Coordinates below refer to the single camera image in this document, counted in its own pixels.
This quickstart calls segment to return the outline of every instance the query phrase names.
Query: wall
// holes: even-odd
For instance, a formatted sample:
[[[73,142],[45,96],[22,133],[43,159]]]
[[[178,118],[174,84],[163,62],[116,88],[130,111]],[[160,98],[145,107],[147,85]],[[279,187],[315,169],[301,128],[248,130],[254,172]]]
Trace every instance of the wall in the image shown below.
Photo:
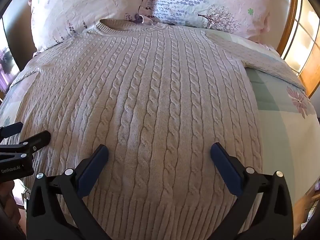
[[[31,34],[31,7],[28,0],[12,0],[3,15],[4,30],[11,53],[19,68],[24,68],[36,48]]]
[[[316,110],[317,116],[320,117],[320,87],[318,87],[317,90],[313,93],[310,101]]]
[[[277,49],[287,23],[290,3],[291,0],[271,0],[270,32],[262,35],[261,43]]]

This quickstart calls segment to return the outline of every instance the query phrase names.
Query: sweater neckline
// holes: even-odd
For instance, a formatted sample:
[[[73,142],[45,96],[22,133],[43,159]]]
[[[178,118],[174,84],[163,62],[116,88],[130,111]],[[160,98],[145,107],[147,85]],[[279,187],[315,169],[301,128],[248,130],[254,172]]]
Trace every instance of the sweater neckline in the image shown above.
[[[136,35],[163,30],[167,24],[157,23],[153,26],[138,25],[124,20],[102,19],[95,25],[95,30],[101,35]]]

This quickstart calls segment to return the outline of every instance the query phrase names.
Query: floral pattern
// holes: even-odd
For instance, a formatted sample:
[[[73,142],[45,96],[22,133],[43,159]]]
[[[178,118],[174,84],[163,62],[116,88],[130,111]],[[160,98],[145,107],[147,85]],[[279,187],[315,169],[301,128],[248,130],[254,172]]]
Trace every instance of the floral pattern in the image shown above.
[[[292,90],[287,87],[287,92],[294,106],[298,109],[298,112],[302,114],[302,117],[305,119],[305,116],[308,116],[307,104],[308,100],[305,100],[306,97],[303,94],[298,93],[297,91]]]

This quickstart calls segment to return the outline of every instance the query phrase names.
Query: green clover print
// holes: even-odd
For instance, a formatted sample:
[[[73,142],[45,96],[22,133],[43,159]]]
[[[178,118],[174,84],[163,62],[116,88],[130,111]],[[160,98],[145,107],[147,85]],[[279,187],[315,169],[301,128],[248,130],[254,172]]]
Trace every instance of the green clover print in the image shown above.
[[[250,9],[248,10],[248,14],[250,14],[251,16],[253,16],[253,9],[252,9],[252,8],[250,8]]]

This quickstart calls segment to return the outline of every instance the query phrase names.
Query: sweater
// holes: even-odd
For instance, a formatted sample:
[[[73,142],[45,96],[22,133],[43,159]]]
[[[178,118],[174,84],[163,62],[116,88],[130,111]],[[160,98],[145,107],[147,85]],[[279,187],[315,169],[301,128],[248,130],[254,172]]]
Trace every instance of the sweater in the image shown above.
[[[208,31],[101,20],[34,57],[13,83],[37,73],[11,143],[42,130],[52,139],[35,153],[26,186],[39,172],[75,168],[104,144],[108,163],[83,200],[112,239],[207,239],[235,200],[210,158],[212,144],[261,172],[258,109],[244,67],[299,85],[287,66]]]

